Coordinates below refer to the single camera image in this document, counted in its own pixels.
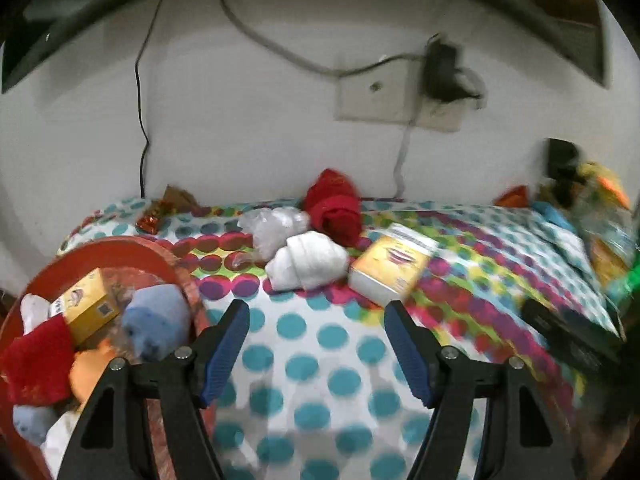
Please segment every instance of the metal bolt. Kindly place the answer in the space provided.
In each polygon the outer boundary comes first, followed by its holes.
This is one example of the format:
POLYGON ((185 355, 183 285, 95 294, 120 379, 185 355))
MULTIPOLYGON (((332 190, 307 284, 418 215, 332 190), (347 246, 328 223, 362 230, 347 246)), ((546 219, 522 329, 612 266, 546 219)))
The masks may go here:
POLYGON ((460 352, 458 351, 458 349, 453 346, 445 346, 442 349, 442 357, 444 357, 445 359, 456 359, 459 354, 460 352))
POLYGON ((122 370, 124 368, 125 363, 126 361, 122 357, 116 357, 115 359, 109 361, 109 368, 114 372, 117 372, 118 370, 122 370))
POLYGON ((191 350, 191 347, 181 346, 174 352, 174 355, 177 359, 187 359, 192 352, 193 350, 191 350))
POLYGON ((516 370, 522 370, 524 368, 524 361, 517 356, 509 357, 509 366, 516 370))

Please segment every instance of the electrical socket plate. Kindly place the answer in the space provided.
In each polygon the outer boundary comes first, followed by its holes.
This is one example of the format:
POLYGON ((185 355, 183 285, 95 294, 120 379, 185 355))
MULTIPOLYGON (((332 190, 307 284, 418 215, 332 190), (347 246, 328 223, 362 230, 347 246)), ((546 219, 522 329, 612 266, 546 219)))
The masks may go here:
POLYGON ((415 98, 417 63, 398 59, 369 72, 343 77, 337 84, 336 118, 406 123, 415 98))
POLYGON ((467 100, 460 99, 444 104, 427 97, 422 98, 422 106, 415 125, 426 130, 455 133, 460 131, 465 115, 467 100))

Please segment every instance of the yellow and white box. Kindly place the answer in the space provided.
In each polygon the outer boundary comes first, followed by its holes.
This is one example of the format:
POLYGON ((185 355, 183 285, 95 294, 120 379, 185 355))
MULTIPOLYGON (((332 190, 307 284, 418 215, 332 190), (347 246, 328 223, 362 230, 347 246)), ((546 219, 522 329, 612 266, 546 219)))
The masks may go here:
POLYGON ((99 268, 89 272, 51 303, 49 317, 62 313, 76 345, 118 315, 116 302, 104 286, 99 268))
POLYGON ((438 243, 401 224, 391 224, 353 263, 349 286, 381 306, 404 300, 420 279, 438 243))

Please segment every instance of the polka dot tablecloth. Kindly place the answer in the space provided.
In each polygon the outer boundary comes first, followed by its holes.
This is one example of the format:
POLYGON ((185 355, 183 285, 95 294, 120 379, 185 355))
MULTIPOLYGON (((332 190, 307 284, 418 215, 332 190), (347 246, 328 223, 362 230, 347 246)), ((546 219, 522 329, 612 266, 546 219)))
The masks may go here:
MULTIPOLYGON (((61 251, 109 235, 144 235, 134 222, 147 205, 129 200, 95 212, 61 251)), ((268 204, 278 205, 295 201, 268 204)), ((263 268, 236 269, 238 254, 252 247, 238 216, 256 206, 265 205, 178 213, 151 237, 189 269, 210 322, 233 298, 250 307, 249 334, 218 401, 212 435, 226 477, 405 478, 431 412, 411 395, 382 327, 382 310, 345 283, 276 293, 263 268)), ((537 213, 492 206, 372 201, 363 202, 362 218, 366 230, 354 257, 391 222, 438 242, 406 303, 418 323, 471 358, 503 362, 519 355, 571 419, 580 377, 549 357, 518 310, 534 297, 612 328, 579 239, 556 232, 537 213)), ((474 476, 483 417, 484 400, 476 400, 459 480, 474 476)))

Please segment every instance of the red rolled sock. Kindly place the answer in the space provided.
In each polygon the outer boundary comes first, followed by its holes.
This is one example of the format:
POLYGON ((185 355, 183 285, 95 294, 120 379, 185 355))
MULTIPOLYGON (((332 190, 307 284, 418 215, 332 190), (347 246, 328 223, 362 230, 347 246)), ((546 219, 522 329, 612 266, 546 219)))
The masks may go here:
POLYGON ((360 199, 343 174, 324 170, 306 192, 303 209, 309 213, 312 227, 337 244, 353 247, 358 242, 362 232, 360 199))
POLYGON ((50 406, 71 396, 69 370, 74 343, 62 314, 14 339, 0 356, 0 369, 14 404, 50 406))

